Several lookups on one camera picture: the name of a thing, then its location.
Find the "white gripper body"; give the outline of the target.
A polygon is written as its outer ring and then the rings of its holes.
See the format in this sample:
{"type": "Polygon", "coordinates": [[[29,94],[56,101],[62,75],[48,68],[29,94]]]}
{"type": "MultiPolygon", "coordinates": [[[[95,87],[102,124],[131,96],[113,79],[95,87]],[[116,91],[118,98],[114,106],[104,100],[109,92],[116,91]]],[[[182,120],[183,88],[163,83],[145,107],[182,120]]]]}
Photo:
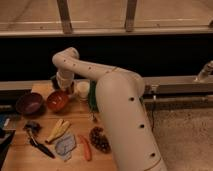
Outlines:
{"type": "Polygon", "coordinates": [[[56,79],[57,79],[57,83],[59,88],[62,91],[66,91],[68,92],[68,88],[73,85],[73,79],[74,79],[74,75],[68,76],[67,78],[64,78],[60,75],[59,72],[56,73],[56,79]]]}

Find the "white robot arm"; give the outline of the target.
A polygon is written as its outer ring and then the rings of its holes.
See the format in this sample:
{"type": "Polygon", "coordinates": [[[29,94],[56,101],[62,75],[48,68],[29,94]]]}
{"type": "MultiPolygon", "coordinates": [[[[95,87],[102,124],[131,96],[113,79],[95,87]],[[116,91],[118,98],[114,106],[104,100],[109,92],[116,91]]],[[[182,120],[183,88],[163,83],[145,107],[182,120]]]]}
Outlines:
{"type": "Polygon", "coordinates": [[[140,98],[143,78],[132,71],[82,61],[71,47],[56,53],[56,80],[66,89],[78,74],[96,82],[95,96],[117,171],[167,171],[140,98]]]}

